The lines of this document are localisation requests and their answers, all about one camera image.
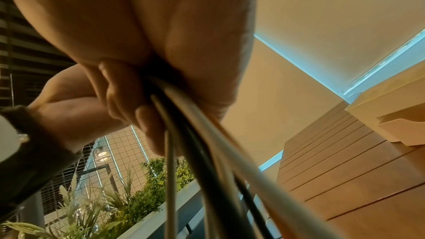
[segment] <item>hand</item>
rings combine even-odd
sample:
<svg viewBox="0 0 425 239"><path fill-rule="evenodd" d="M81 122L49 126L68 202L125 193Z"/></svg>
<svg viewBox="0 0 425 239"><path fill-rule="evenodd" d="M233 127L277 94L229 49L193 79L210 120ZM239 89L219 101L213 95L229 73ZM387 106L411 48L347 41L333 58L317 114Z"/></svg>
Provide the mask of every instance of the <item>hand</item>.
<svg viewBox="0 0 425 239"><path fill-rule="evenodd" d="M120 120L110 117L80 65L69 67L51 78L27 109L73 152L126 127Z"/></svg>
<svg viewBox="0 0 425 239"><path fill-rule="evenodd" d="M255 0L15 2L42 36L81 63L111 114L139 126L157 153L162 125L137 75L125 72L128 65L144 70L164 59L204 112L221 119L251 53Z"/></svg>

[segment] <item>ceiling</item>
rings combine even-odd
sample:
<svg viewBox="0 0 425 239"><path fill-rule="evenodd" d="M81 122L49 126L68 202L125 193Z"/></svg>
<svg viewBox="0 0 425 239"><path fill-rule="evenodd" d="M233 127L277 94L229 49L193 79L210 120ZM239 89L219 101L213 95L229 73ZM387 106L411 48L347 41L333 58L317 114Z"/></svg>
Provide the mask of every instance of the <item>ceiling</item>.
<svg viewBox="0 0 425 239"><path fill-rule="evenodd" d="M425 0L258 0L256 23L260 40L341 96L425 29Z"/></svg>

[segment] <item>wire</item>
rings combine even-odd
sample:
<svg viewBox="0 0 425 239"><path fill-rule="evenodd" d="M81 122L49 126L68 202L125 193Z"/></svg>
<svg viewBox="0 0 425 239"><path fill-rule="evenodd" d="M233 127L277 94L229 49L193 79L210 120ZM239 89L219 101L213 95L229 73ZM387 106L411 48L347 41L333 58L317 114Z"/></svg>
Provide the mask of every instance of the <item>wire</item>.
<svg viewBox="0 0 425 239"><path fill-rule="evenodd" d="M243 195L243 200L247 205L249 211L251 211L252 217L254 218L255 224L257 224L257 228L259 229L261 235L264 239L274 239L271 235L269 228L267 228L266 221L261 215L260 211L256 207L254 203L254 198L250 194L249 190L245 187L245 185L238 179L235 178L236 186L238 187L240 193Z"/></svg>
<svg viewBox="0 0 425 239"><path fill-rule="evenodd" d="M187 120L165 96L153 94L151 100L198 180L223 238L255 239L249 222L242 221L235 205L226 195L212 163L199 150L203 147L202 142L187 124Z"/></svg>
<svg viewBox="0 0 425 239"><path fill-rule="evenodd" d="M277 217L288 223L297 234L306 238L340 239L327 225L319 221L304 207L300 206L286 192L262 175L258 168L241 155L233 143L223 135L203 114L197 105L180 89L155 77L147 77L185 115L191 126L202 137L211 151L227 164L232 164L234 173L248 181L265 204L273 205Z"/></svg>
<svg viewBox="0 0 425 239"><path fill-rule="evenodd" d="M173 141L168 131L164 134L165 154L167 159L167 183L166 183L166 206L167 220L165 228L165 238L175 239L177 234L176 216L176 154Z"/></svg>

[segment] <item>foliage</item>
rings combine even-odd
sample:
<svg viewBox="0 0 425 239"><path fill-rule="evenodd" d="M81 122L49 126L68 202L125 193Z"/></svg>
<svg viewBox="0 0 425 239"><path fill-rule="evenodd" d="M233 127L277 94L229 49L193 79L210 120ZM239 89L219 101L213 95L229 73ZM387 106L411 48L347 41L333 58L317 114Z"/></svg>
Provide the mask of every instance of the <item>foliage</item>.
<svg viewBox="0 0 425 239"><path fill-rule="evenodd" d="M59 189L63 197L61 208L66 212L68 223L63 229L55 224L46 229L27 223L7 222L4 225L42 239L116 239L151 212L159 211L165 202L165 158L152 159L141 167L147 180L142 190L131 192L134 175L129 169L122 194L94 189L89 184L90 195L81 203L75 199L77 179L74 175L69 191L64 186ZM176 176L177 191L194 179L184 159L177 161Z"/></svg>

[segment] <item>skin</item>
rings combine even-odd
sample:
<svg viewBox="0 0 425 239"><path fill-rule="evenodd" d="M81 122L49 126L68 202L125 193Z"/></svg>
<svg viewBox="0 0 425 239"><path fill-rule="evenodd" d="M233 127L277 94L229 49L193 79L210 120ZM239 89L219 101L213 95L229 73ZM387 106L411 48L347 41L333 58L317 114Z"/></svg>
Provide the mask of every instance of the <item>skin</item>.
<svg viewBox="0 0 425 239"><path fill-rule="evenodd" d="M161 76L166 63L175 83L217 120L236 100L252 50L255 0L14 1L44 38L80 64L109 115L141 128L156 153L163 152L163 126L140 73ZM62 101L99 106L69 96ZM77 112L70 117L83 125Z"/></svg>

